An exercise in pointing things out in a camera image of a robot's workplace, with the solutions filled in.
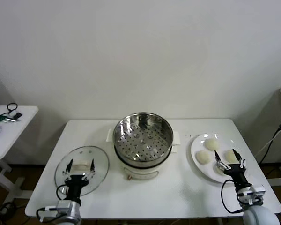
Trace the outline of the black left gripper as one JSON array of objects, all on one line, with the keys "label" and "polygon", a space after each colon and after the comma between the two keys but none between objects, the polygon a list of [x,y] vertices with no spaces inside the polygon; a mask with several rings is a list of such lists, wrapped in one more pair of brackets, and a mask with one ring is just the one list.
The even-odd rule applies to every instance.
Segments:
[{"label": "black left gripper", "polygon": [[65,185],[68,187],[66,194],[66,200],[77,200],[81,196],[81,190],[88,185],[88,180],[91,180],[95,176],[95,162],[94,159],[87,165],[83,172],[83,175],[71,175],[71,168],[73,165],[73,159],[66,165],[65,170],[62,172]]}]

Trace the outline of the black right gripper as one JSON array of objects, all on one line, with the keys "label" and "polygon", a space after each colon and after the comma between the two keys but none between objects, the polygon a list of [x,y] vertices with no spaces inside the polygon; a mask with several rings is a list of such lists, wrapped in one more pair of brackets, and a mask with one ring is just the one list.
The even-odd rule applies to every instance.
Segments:
[{"label": "black right gripper", "polygon": [[217,151],[215,151],[215,159],[216,159],[216,166],[224,171],[224,174],[230,176],[234,182],[236,188],[245,188],[247,187],[247,179],[244,175],[246,171],[246,160],[241,157],[241,155],[235,150],[232,149],[233,153],[238,160],[236,164],[226,164],[224,163]]}]

